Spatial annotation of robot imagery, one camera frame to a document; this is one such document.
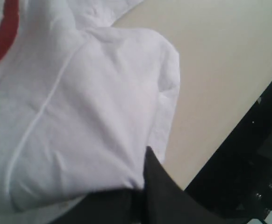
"red collar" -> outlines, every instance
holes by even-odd
[[[19,0],[5,0],[0,24],[0,60],[14,42],[19,27]]]

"black fabric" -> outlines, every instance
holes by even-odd
[[[169,177],[150,147],[143,192],[121,189],[93,193],[52,224],[223,224],[184,193]]]

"white shirt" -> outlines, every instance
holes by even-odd
[[[143,188],[162,162],[179,56],[158,33],[110,26],[140,0],[27,0],[0,62],[0,213]]]

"table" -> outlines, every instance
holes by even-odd
[[[145,0],[115,26],[156,30],[180,53],[164,166],[185,188],[272,81],[272,0]]]

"red trim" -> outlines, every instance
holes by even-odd
[[[0,60],[14,42],[19,27],[19,0],[5,0],[4,18],[0,24]]]

